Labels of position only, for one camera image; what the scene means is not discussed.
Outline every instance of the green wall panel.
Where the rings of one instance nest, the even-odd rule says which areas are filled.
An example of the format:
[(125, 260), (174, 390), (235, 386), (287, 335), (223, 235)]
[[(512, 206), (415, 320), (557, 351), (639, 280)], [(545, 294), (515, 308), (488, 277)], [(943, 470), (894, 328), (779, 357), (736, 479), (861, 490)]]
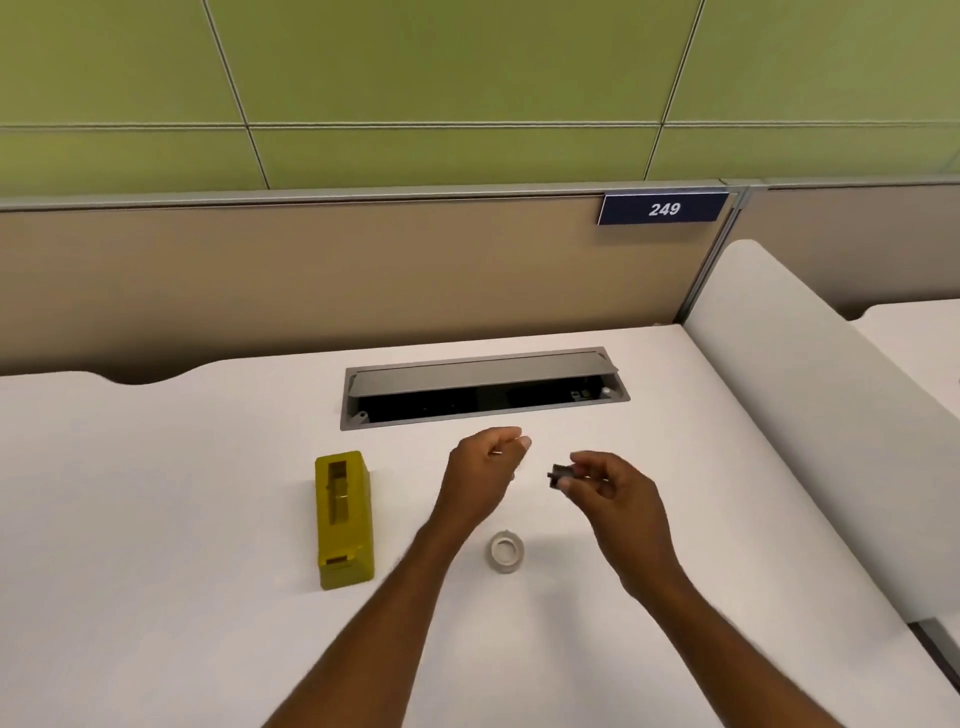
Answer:
[(957, 0), (707, 0), (671, 120), (960, 119)]
[(254, 122), (659, 121), (698, 0), (211, 0)]
[(4, 0), (0, 124), (240, 121), (201, 0)]
[(655, 128), (258, 130), (271, 187), (640, 180)]
[(242, 130), (0, 132), (0, 196), (262, 187)]
[(651, 180), (940, 172), (956, 127), (666, 128)]

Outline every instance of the person's left arm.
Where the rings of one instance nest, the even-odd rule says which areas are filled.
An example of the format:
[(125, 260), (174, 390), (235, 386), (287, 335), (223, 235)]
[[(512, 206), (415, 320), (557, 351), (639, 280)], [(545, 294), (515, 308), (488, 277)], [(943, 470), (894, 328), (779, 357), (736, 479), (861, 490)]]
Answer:
[(529, 447), (519, 427), (461, 440), (410, 549), (264, 728), (399, 728), (450, 563)]

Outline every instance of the tape roll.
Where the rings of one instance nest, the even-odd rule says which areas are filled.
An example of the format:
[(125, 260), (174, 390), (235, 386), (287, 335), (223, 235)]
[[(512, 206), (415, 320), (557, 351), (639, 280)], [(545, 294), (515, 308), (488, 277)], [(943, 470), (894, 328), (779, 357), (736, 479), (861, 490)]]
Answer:
[(516, 533), (500, 531), (487, 542), (487, 563), (500, 573), (513, 573), (523, 563), (523, 542)]

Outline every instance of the desk surface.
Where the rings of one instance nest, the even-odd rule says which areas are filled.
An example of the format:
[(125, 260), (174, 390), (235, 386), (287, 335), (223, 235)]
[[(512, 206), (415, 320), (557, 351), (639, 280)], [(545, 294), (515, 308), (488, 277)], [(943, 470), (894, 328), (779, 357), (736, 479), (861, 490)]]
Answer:
[[(606, 347), (629, 402), (341, 432), (346, 367)], [(850, 726), (955, 726), (926, 656), (679, 327), (223, 361), (158, 384), (0, 378), (0, 723), (256, 726), (428, 513), (485, 426), (534, 444), (454, 562), (410, 726), (718, 726), (583, 516), (546, 487), (572, 449), (660, 485), (706, 596)], [(377, 579), (324, 593), (318, 455), (371, 469)], [(509, 528), (516, 573), (482, 546)]]
[[(853, 325), (960, 418), (960, 299), (875, 305)], [(938, 621), (960, 645), (960, 612)]]

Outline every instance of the person's right arm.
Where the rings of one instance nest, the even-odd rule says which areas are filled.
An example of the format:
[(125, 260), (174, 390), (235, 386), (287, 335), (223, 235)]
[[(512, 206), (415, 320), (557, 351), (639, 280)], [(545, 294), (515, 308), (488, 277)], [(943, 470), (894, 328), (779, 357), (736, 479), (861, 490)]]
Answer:
[(616, 455), (574, 452), (560, 490), (586, 514), (627, 592), (684, 658), (728, 728), (838, 728), (696, 590), (670, 538), (657, 486)]

